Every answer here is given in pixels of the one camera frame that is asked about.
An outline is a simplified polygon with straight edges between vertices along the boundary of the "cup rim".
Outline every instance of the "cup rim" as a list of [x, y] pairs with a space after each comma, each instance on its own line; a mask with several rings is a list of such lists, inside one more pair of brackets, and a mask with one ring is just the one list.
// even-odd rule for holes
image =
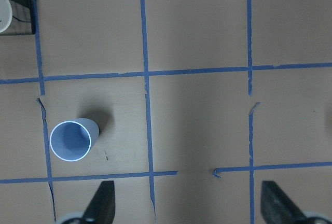
[[5, 4], [8, 6], [8, 9], [9, 9], [9, 21], [6, 23], [6, 25], [0, 29], [0, 33], [5, 31], [6, 29], [8, 29], [8, 27], [10, 26], [11, 24], [11, 21], [12, 21], [12, 8], [11, 8], [11, 4], [9, 2], [9, 0], [2, 0], [5, 2]]
[[[52, 146], [52, 135], [53, 135], [53, 132], [55, 131], [55, 129], [56, 129], [57, 127], [59, 127], [59, 126], [62, 125], [62, 124], [66, 124], [66, 123], [74, 123], [74, 124], [77, 124], [77, 125], [83, 127], [84, 130], [85, 130], [85, 131], [87, 132], [87, 134], [89, 135], [89, 148], [88, 148], [87, 152], [86, 152], [83, 156], [79, 157], [78, 159], [70, 160], [70, 159], [62, 158], [62, 157], [60, 157], [60, 156], [54, 151], [54, 149], [53, 149], [53, 146]], [[67, 162], [75, 162], [75, 161], [81, 160], [82, 158], [84, 158], [84, 157], [89, 153], [89, 151], [90, 151], [90, 149], [91, 149], [91, 136], [90, 136], [89, 131], [88, 131], [88, 130], [85, 128], [85, 126], [83, 126], [81, 123], [76, 122], [76, 121], [74, 121], [74, 120], [67, 120], [67, 121], [63, 121], [63, 122], [57, 124], [57, 125], [53, 128], [53, 130], [52, 130], [52, 132], [51, 132], [51, 135], [50, 135], [50, 146], [51, 146], [51, 149], [52, 149], [53, 153], [54, 153], [58, 158], [60, 158], [61, 160], [64, 160], [64, 161], [67, 161]]]

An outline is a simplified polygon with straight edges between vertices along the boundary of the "grid square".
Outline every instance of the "grid square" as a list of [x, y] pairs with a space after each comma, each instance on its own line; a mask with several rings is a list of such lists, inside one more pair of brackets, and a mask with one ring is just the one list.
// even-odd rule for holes
[[255, 171], [255, 224], [265, 224], [260, 213], [263, 180], [275, 181], [302, 211], [332, 217], [331, 167]]
[[[115, 218], [113, 223], [153, 223], [149, 178], [113, 179], [115, 184]], [[57, 216], [84, 211], [103, 180], [54, 182]]]
[[248, 166], [247, 73], [150, 77], [154, 170]]
[[246, 0], [145, 0], [151, 71], [247, 66]]
[[0, 85], [0, 179], [46, 177], [38, 83]]
[[255, 65], [332, 62], [332, 0], [252, 0]]
[[247, 223], [249, 173], [192, 173], [155, 177], [156, 214], [160, 224]]
[[65, 162], [51, 151], [53, 176], [148, 171], [143, 77], [50, 81], [45, 88], [49, 135], [58, 123], [80, 117], [101, 129], [82, 160]]
[[0, 79], [38, 77], [35, 36], [0, 36]]
[[140, 0], [38, 0], [44, 75], [143, 70]]
[[332, 153], [332, 68], [254, 72], [255, 165], [325, 162]]
[[1, 184], [1, 223], [54, 223], [48, 183]]

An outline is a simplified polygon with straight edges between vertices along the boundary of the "black wire rack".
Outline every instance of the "black wire rack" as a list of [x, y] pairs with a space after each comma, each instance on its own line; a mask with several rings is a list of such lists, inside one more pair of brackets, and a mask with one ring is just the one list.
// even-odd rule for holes
[[12, 9], [12, 20], [7, 29], [0, 35], [33, 35], [36, 32], [32, 0], [9, 0]]

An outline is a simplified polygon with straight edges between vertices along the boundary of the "blue paper cup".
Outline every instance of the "blue paper cup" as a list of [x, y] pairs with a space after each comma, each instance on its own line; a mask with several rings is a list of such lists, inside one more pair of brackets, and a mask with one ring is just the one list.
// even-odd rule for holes
[[85, 157], [99, 136], [98, 125], [91, 119], [73, 119], [58, 124], [51, 132], [54, 154], [68, 162]]

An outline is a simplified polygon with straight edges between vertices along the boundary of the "blue tape line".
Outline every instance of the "blue tape line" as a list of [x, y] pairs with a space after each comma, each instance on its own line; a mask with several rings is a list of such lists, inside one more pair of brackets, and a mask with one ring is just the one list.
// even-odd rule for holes
[[33, 1], [33, 9], [34, 9], [34, 15], [35, 15], [35, 24], [36, 24], [35, 42], [36, 42], [36, 54], [37, 54], [37, 65], [38, 65], [40, 94], [45, 95], [44, 76], [43, 76], [43, 70], [42, 70], [42, 67], [43, 67], [42, 53], [41, 53], [41, 48], [40, 48], [40, 34], [39, 34], [37, 0], [32, 0], [32, 1]]
[[[273, 69], [299, 69], [299, 68], [320, 68], [332, 67], [332, 63], [308, 63], [308, 64], [283, 64], [279, 66], [273, 65], [259, 65], [253, 66], [253, 71], [273, 70]], [[163, 75], [187, 75], [187, 74], [204, 74], [204, 73], [222, 73], [222, 72], [245, 72], [248, 71], [249, 81], [252, 81], [252, 72], [248, 67], [218, 67], [218, 68], [198, 68], [198, 69], [184, 69], [184, 70], [167, 70], [167, 71], [149, 71], [149, 76], [163, 76]], [[84, 74], [84, 75], [55, 75], [45, 76], [44, 81], [54, 80], [76, 80], [76, 79], [99, 79], [99, 78], [118, 78], [118, 77], [143, 77], [144, 72], [128, 72], [128, 73], [105, 73], [105, 74]], [[0, 79], [1, 84], [15, 84], [15, 83], [29, 83], [39, 82], [38, 77], [20, 78], [20, 79]]]
[[34, 78], [0, 80], [0, 85], [1, 84], [29, 83], [29, 82], [39, 82], [39, 78], [34, 77]]
[[154, 181], [154, 162], [152, 151], [152, 134], [151, 134], [151, 109], [150, 109], [150, 82], [149, 82], [149, 63], [147, 49], [147, 32], [146, 32], [146, 14], [145, 0], [141, 0], [141, 18], [142, 18], [142, 36], [143, 36], [143, 61], [144, 61], [144, 80], [145, 80], [145, 105], [146, 105], [146, 127], [147, 127], [147, 146], [150, 172], [150, 197], [155, 208], [155, 181]]
[[154, 172], [154, 176], [176, 176], [178, 171], [160, 171]]
[[252, 27], [251, 27], [251, 0], [247, 0], [247, 45], [248, 45], [248, 94], [252, 95], [253, 83], [253, 58], [252, 58]]
[[297, 69], [297, 68], [318, 68], [318, 67], [332, 67], [332, 63], [282, 64], [279, 66], [261, 65], [261, 66], [253, 66], [253, 70]]
[[[160, 171], [160, 172], [154, 172], [154, 176], [175, 176], [177, 175], [177, 173], [178, 171]], [[150, 172], [52, 177], [52, 181], [78, 181], [78, 180], [113, 179], [113, 178], [128, 178], [128, 177], [147, 177], [147, 176], [150, 176]], [[39, 182], [48, 182], [48, 180], [49, 179], [47, 177], [2, 179], [0, 180], [0, 184], [39, 183]]]
[[[253, 171], [263, 170], [281, 170], [281, 169], [297, 169], [297, 168], [310, 168], [310, 167], [326, 167], [332, 166], [332, 162], [316, 162], [316, 163], [290, 163], [290, 164], [273, 164], [273, 165], [260, 165], [252, 167]], [[251, 167], [221, 167], [216, 168], [215, 173], [221, 172], [236, 172], [236, 171], [250, 171]]]
[[44, 148], [45, 148], [45, 159], [46, 159], [46, 170], [47, 170], [47, 179], [48, 179], [48, 185], [51, 190], [51, 196], [52, 196], [52, 202], [53, 202], [53, 214], [54, 214], [54, 221], [57, 220], [56, 215], [56, 207], [54, 203], [54, 194], [53, 194], [53, 180], [52, 180], [52, 168], [51, 168], [51, 157], [50, 157], [50, 149], [48, 145], [48, 130], [47, 130], [47, 122], [46, 122], [46, 110], [44, 108], [44, 105], [40, 98], [37, 99], [37, 102], [39, 103], [41, 107], [41, 117], [43, 119], [43, 126], [44, 126]]
[[22, 184], [22, 183], [42, 183], [47, 182], [48, 178], [22, 178], [22, 179], [2, 179], [0, 184]]
[[214, 177], [221, 178], [221, 176], [219, 176], [217, 173], [218, 173], [218, 171], [217, 171], [217, 169], [215, 169], [215, 170], [213, 171], [212, 175], [213, 175]]
[[256, 171], [332, 166], [332, 162], [293, 163], [255, 166]]
[[216, 68], [198, 68], [183, 70], [166, 70], [166, 71], [150, 71], [150, 76], [156, 75], [187, 75], [187, 74], [204, 74], [204, 73], [220, 73], [220, 72], [241, 72], [248, 71], [248, 67], [216, 67]]
[[119, 78], [119, 77], [136, 77], [136, 76], [137, 77], [144, 76], [144, 72], [129, 72], [124, 74], [107, 73], [107, 74], [85, 74], [85, 75], [55, 75], [55, 76], [45, 76], [44, 81]]
[[236, 171], [249, 171], [249, 170], [250, 170], [249, 166], [244, 166], [244, 167], [221, 167], [221, 168], [216, 168], [214, 170], [214, 173], [236, 172]]
[[249, 172], [249, 188], [250, 188], [250, 224], [255, 224], [255, 180], [254, 171]]
[[150, 173], [140, 172], [140, 173], [92, 175], [92, 176], [64, 176], [64, 177], [53, 177], [53, 181], [98, 180], [98, 179], [115, 179], [115, 178], [146, 177], [146, 176], [150, 176]]
[[46, 110], [40, 98], [37, 99], [41, 107], [41, 117], [43, 119], [44, 124], [44, 147], [45, 147], [45, 158], [46, 158], [46, 169], [47, 169], [47, 177], [50, 182], [52, 182], [52, 168], [51, 168], [51, 157], [50, 157], [50, 149], [48, 145], [48, 130], [47, 130], [47, 122], [46, 122]]
[[257, 102], [249, 113], [249, 188], [250, 188], [250, 223], [255, 224], [255, 178], [254, 178], [254, 112], [260, 102]]

